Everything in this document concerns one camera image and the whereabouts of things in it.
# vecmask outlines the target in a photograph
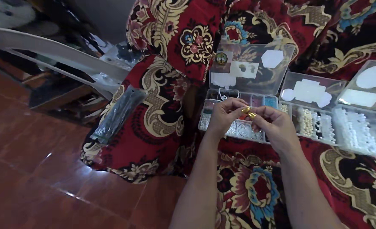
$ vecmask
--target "plastic packaging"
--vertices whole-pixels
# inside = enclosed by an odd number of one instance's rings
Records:
[[[128,116],[146,98],[147,93],[145,91],[135,89],[131,85],[128,86],[127,90],[90,137],[97,139],[101,144],[107,145],[113,136],[119,132]]]
[[[131,51],[126,42],[121,42],[112,47],[100,59],[124,70],[131,71],[141,56],[142,52]]]
[[[121,80],[117,80],[114,78],[109,77],[108,75],[104,73],[96,74],[96,75],[90,75],[94,81],[99,83],[99,86],[106,91],[111,92],[113,95],[116,93],[116,91],[119,89],[119,86],[121,84]]]

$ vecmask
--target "sticker label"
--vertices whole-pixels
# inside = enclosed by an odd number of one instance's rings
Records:
[[[220,65],[225,65],[227,63],[227,55],[224,52],[216,54],[216,62]]]

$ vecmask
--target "long gold nail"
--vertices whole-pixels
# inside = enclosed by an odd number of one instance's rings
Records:
[[[250,107],[246,106],[245,108],[242,109],[242,112],[246,114],[247,112],[249,112],[249,110],[250,110]]]
[[[254,119],[254,118],[256,117],[256,114],[253,113],[253,112],[249,112],[248,115],[249,115],[249,117],[250,117],[251,119]]]

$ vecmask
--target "finger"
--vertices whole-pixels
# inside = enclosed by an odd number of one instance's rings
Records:
[[[225,111],[236,110],[237,108],[247,106],[246,101],[238,98],[228,98],[225,101],[220,102],[219,104],[223,107]]]
[[[268,133],[273,126],[258,114],[256,114],[256,116],[253,118],[252,122],[256,124],[257,127],[264,130],[266,133]]]
[[[255,133],[260,131],[260,128],[255,123],[252,123],[252,129]]]
[[[227,114],[229,119],[233,122],[235,121],[236,119],[240,118],[240,116],[243,115],[243,111],[242,111],[242,108],[237,108],[236,110],[230,112],[229,114]]]
[[[272,121],[276,120],[278,117],[285,115],[286,113],[276,110],[270,106],[261,106],[252,108],[250,112],[260,115],[265,119],[271,119]]]

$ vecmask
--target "patterned cloth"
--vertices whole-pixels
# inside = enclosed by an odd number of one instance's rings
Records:
[[[376,60],[376,0],[138,0],[127,40],[146,56],[100,122],[128,85],[149,96],[110,145],[87,136],[82,161],[132,183],[189,175],[203,133],[197,117],[183,117],[182,98],[191,85],[206,80],[221,35],[236,44],[294,44],[292,70],[350,80],[366,60]],[[376,159],[306,138],[300,142],[344,226],[376,228]],[[218,150],[216,227],[291,227],[271,146],[228,137]]]

